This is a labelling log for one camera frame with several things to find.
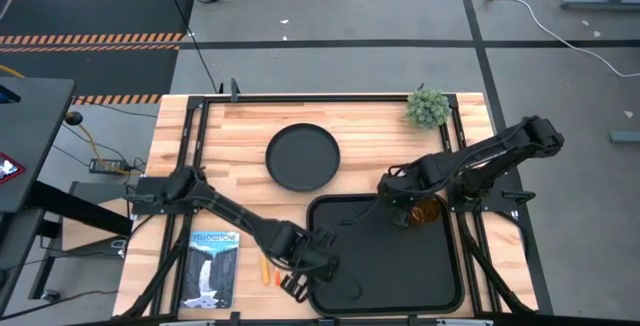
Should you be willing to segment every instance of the power strip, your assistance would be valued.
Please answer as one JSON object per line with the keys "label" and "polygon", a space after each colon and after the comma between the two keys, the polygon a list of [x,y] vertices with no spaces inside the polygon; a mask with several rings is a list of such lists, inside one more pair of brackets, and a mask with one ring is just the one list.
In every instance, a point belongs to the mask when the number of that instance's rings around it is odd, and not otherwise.
{"label": "power strip", "polygon": [[128,165],[123,160],[100,160],[91,159],[89,162],[89,173],[102,175],[122,175],[128,172]]}

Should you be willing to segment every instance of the butcher block tabletop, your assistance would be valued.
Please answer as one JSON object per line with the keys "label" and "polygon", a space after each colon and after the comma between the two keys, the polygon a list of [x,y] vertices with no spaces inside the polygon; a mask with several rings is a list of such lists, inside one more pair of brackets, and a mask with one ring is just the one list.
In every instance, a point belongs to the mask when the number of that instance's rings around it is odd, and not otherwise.
{"label": "butcher block tabletop", "polygon": [[[491,137],[493,131],[483,94],[457,93],[456,97],[467,144]],[[162,98],[147,176],[165,177],[175,169],[188,98],[189,95],[165,95]],[[262,217],[290,220],[305,227],[307,206],[316,197],[374,193],[380,177],[390,165],[411,162],[425,154],[443,150],[439,131],[410,127],[404,119],[405,110],[405,102],[215,103],[209,108],[202,166],[206,168],[208,182],[226,197]],[[193,159],[199,119],[198,109],[193,118],[187,164]],[[282,128],[296,123],[325,128],[340,147],[338,172],[329,183],[313,192],[293,192],[280,187],[269,176],[265,166],[265,152],[271,138]],[[456,133],[451,119],[448,127],[452,147],[456,150]],[[156,272],[166,217],[156,215],[136,231],[130,241],[114,315],[131,307]],[[472,218],[470,215],[467,217],[474,231]],[[518,228],[493,213],[483,213],[482,217],[494,267],[523,303],[535,309],[536,298]],[[180,221],[178,216],[174,237]],[[452,217],[452,222],[465,297],[461,306],[446,316],[471,317],[471,298],[455,217]],[[274,285],[273,268],[270,285],[263,284],[260,249],[250,235],[208,212],[194,216],[191,230],[240,232],[238,269],[231,309],[181,308],[179,319],[229,319],[233,311],[240,312],[242,319],[320,317],[308,302],[297,303]],[[477,264],[475,267],[483,308],[490,310],[484,274]],[[161,313],[169,312],[174,276],[172,270],[164,284]],[[504,303],[503,310],[508,311]]]}

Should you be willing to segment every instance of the black serving tray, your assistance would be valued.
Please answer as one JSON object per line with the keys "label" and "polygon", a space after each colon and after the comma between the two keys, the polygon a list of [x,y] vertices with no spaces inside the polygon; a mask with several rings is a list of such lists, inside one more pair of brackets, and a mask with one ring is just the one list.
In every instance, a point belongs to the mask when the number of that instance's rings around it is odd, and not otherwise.
{"label": "black serving tray", "polygon": [[[340,226],[375,200],[374,194],[327,195],[307,210],[307,227],[324,226],[337,235],[331,253],[340,258],[334,280],[314,285],[309,301],[331,317],[450,313],[464,299],[450,213],[434,222],[403,229],[391,210],[378,205],[352,226]],[[359,284],[357,299],[345,290]]]}

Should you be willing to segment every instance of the book cover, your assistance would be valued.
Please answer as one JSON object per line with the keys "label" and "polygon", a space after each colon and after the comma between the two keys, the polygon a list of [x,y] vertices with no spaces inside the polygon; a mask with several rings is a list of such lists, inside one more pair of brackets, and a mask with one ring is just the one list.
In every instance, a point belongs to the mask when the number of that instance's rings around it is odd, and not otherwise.
{"label": "book cover", "polygon": [[231,308],[236,280],[238,232],[193,232],[180,295],[182,307]]}

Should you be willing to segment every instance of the concrete floor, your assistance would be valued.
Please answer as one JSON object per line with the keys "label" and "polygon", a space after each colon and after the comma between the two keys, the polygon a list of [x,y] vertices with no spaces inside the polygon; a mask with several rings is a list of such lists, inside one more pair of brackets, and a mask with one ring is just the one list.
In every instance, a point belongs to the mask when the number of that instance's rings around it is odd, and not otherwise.
{"label": "concrete floor", "polygon": [[[567,39],[640,38],[640,13],[567,12],[559,0],[527,0],[540,21]],[[521,5],[473,0],[485,40],[546,40]],[[283,25],[280,20],[287,19]],[[222,0],[196,3],[198,41],[451,39],[470,40],[462,0]],[[640,50],[597,49],[622,72],[640,72]],[[640,320],[637,209],[640,150],[609,143],[613,129],[640,130],[640,78],[620,79],[604,65],[567,49],[487,51],[507,124],[524,115],[550,118],[567,139],[552,162],[529,161],[519,170],[556,314]],[[485,91],[473,49],[360,48],[206,50],[216,81],[238,80],[249,92],[411,91],[421,82],[445,91]],[[210,92],[195,51],[180,51],[172,93]],[[153,120],[103,108],[78,108],[98,142],[132,162],[146,158]],[[126,106],[157,112],[157,106]],[[627,117],[625,111],[636,116]],[[131,135],[139,140],[131,142]],[[83,160],[86,144],[62,130],[56,144]],[[123,182],[90,176],[56,150],[41,180],[61,189],[72,181]],[[38,259],[37,247],[30,256]],[[118,286],[119,260],[65,259],[50,287],[64,295]],[[24,301],[35,266],[28,266],[8,312],[40,304]],[[111,296],[91,296],[7,322],[68,324],[106,319]]]}

